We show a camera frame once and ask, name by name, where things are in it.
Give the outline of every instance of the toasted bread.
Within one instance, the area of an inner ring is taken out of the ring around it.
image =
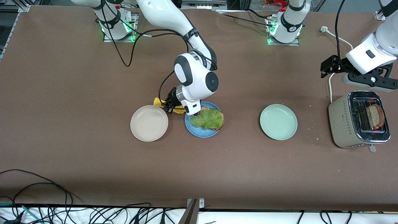
[[[202,106],[200,111],[202,112],[204,110],[210,110],[210,108]],[[221,114],[222,114],[222,125],[221,125],[221,127],[219,127],[219,128],[210,128],[210,130],[220,130],[224,126],[225,117],[224,117],[224,114],[222,112],[221,112]]]
[[[366,112],[368,114],[368,120],[371,128],[377,130],[384,125],[384,111],[379,105],[373,104],[367,107]]]

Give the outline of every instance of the stainless steel toaster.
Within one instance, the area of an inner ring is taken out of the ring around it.
[[[376,144],[390,139],[387,118],[384,125],[374,130],[368,120],[366,108],[379,105],[384,112],[380,97],[371,91],[353,91],[329,105],[329,122],[333,140],[341,148],[369,147],[376,151]]]

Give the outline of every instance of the teal cable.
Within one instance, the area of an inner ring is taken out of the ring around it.
[[[0,207],[4,207],[4,206],[12,206],[12,203],[0,203]]]
[[[35,214],[33,214],[32,212],[30,212],[24,205],[22,205],[22,208],[29,214],[31,215],[33,218],[35,218],[37,221],[39,221],[40,219],[35,216]]]

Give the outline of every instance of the green lettuce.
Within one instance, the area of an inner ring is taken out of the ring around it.
[[[223,115],[217,109],[206,109],[202,110],[198,116],[193,117],[191,124],[197,128],[203,127],[203,129],[220,128],[223,122]]]

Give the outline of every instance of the robotic arm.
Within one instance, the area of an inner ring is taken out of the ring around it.
[[[300,34],[302,22],[311,8],[311,0],[289,0],[284,12],[276,14],[276,26],[270,35],[282,43],[290,43]]]
[[[391,63],[398,56],[398,0],[379,0],[379,3],[386,21],[348,52],[341,63],[336,55],[322,62],[321,78],[344,72],[347,74],[342,81],[346,84],[384,92],[398,88],[398,80],[388,77]]]
[[[108,37],[111,32],[114,39],[122,39],[131,32],[119,19],[123,20],[127,16],[125,10],[117,8],[123,0],[71,1],[77,5],[91,7]],[[173,88],[168,94],[165,110],[171,113],[173,108],[182,105],[188,115],[198,115],[201,110],[200,100],[212,95],[219,85],[218,77],[213,72],[217,67],[214,51],[184,13],[170,0],[137,0],[137,4],[152,25],[178,32],[191,46],[189,52],[180,54],[174,61],[174,71],[182,85]]]

